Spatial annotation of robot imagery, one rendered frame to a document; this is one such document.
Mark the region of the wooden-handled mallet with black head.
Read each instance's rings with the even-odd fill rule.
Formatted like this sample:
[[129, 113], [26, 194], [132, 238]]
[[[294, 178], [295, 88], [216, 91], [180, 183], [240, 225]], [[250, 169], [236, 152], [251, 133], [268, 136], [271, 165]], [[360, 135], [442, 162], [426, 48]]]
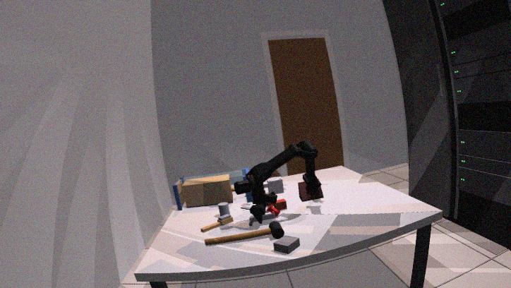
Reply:
[[269, 225], [269, 229], [263, 229], [263, 230], [257, 230], [254, 232], [249, 233], [242, 233], [237, 235], [231, 235], [231, 236], [223, 236], [223, 237], [217, 237], [214, 239], [205, 239], [205, 245], [213, 245], [213, 244], [220, 244], [220, 243], [226, 243], [226, 242], [232, 242], [232, 241], [240, 241], [244, 239], [251, 239], [258, 236], [266, 236], [272, 234], [272, 236], [276, 239], [280, 239], [284, 236], [284, 230], [281, 227], [281, 224], [278, 221], [271, 222]]

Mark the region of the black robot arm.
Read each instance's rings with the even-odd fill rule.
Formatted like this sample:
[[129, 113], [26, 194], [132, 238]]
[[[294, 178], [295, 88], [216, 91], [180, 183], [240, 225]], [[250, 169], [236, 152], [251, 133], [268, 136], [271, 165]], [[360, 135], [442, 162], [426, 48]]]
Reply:
[[[301, 148], [301, 150], [299, 148]], [[320, 191], [318, 188], [322, 185], [315, 175], [315, 157], [317, 156], [318, 150], [310, 140], [300, 140], [298, 143], [293, 143], [289, 146], [289, 148], [272, 158], [270, 161], [254, 166], [246, 174], [246, 180], [237, 181], [234, 184], [236, 194], [239, 195], [251, 191], [263, 191], [263, 182], [269, 179], [275, 170], [279, 169], [294, 157], [305, 158], [306, 173], [302, 176], [306, 183], [306, 190], [309, 195], [317, 193]], [[253, 175], [253, 178], [251, 175]], [[274, 191], [271, 191], [269, 194], [266, 192], [263, 194], [263, 204], [266, 202], [276, 204], [277, 195], [275, 195]]]

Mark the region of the grey cylinder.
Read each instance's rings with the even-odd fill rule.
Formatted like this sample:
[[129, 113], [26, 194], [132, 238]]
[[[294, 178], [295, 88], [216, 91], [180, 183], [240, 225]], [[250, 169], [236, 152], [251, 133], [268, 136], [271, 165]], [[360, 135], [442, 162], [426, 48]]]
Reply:
[[220, 217], [223, 215], [230, 215], [228, 203], [218, 203], [218, 206], [220, 210]]

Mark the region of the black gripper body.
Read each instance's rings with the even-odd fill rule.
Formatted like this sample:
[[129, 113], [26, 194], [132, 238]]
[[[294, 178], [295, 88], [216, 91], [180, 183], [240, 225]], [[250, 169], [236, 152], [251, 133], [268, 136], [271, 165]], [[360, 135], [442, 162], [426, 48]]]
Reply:
[[265, 189], [263, 191], [253, 192], [251, 195], [253, 196], [253, 204], [250, 210], [250, 214], [256, 214], [256, 213], [264, 213], [265, 206], [263, 204], [263, 194], [265, 193]]

